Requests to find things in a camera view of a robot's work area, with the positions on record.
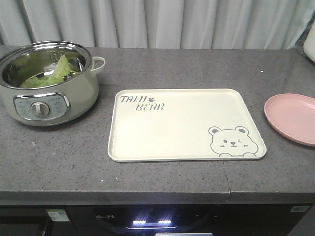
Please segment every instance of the curtain fold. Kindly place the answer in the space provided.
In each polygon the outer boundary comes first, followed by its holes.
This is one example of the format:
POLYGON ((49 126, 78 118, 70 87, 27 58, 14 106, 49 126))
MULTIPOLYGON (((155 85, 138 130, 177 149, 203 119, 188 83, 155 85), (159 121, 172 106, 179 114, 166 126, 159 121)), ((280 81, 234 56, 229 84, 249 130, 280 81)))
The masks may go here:
POLYGON ((1 0, 0 44, 289 49, 314 0, 1 0))

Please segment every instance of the pink plate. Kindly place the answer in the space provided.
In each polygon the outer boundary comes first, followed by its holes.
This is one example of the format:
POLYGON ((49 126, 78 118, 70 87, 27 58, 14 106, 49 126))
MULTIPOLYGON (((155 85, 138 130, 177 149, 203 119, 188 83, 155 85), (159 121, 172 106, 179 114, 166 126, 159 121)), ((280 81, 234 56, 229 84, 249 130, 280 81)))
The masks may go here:
POLYGON ((265 115, 271 126, 297 143, 315 146, 315 99, 284 93, 269 98, 265 115))

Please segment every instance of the rectangular plastic tray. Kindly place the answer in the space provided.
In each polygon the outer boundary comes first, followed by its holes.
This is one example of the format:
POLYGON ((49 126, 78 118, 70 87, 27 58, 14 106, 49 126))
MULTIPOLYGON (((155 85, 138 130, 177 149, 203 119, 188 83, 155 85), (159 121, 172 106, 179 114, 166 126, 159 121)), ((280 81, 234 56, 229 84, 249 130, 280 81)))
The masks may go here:
POLYGON ((123 90, 108 143, 118 162, 253 160, 266 145, 232 89, 123 90))

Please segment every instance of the stone countertop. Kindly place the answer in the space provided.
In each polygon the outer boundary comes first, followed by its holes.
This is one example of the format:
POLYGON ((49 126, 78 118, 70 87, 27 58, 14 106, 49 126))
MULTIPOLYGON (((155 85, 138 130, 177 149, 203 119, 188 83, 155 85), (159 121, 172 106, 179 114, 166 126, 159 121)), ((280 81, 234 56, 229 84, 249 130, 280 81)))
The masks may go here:
MULTIPOLYGON (((0 46, 0 57, 15 47, 0 46)), ((106 58, 83 116, 32 127, 0 100, 0 205, 315 203, 315 148, 267 122, 279 93, 315 96, 315 64, 296 50, 88 48, 106 58), (124 89, 235 89, 267 146, 255 161, 117 163, 107 154, 114 97, 124 89)))

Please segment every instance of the oven control panel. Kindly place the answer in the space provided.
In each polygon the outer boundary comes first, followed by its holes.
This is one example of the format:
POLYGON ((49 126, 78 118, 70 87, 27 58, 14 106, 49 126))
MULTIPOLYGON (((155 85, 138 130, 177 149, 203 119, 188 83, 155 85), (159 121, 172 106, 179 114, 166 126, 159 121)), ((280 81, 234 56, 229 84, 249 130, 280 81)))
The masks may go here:
POLYGON ((17 95, 13 103, 17 114, 28 120, 56 119, 70 110, 69 100, 61 92, 17 95))

